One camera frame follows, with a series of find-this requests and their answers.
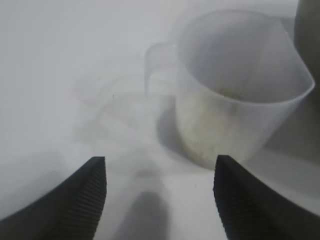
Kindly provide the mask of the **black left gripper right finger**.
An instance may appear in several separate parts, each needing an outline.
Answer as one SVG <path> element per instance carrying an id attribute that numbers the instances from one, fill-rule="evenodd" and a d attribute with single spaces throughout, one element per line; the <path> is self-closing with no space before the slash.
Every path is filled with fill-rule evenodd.
<path id="1" fill-rule="evenodd" d="M 213 195 L 229 240 L 318 240 L 320 217 L 283 197 L 228 155 L 219 155 Z"/>

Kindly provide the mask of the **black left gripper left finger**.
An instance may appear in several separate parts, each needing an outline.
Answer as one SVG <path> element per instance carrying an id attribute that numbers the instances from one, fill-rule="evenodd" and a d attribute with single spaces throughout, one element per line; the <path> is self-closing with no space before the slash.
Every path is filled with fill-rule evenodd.
<path id="1" fill-rule="evenodd" d="M 0 238 L 92 240 L 106 195 L 106 159 L 95 156 L 53 190 L 2 219 Z"/>

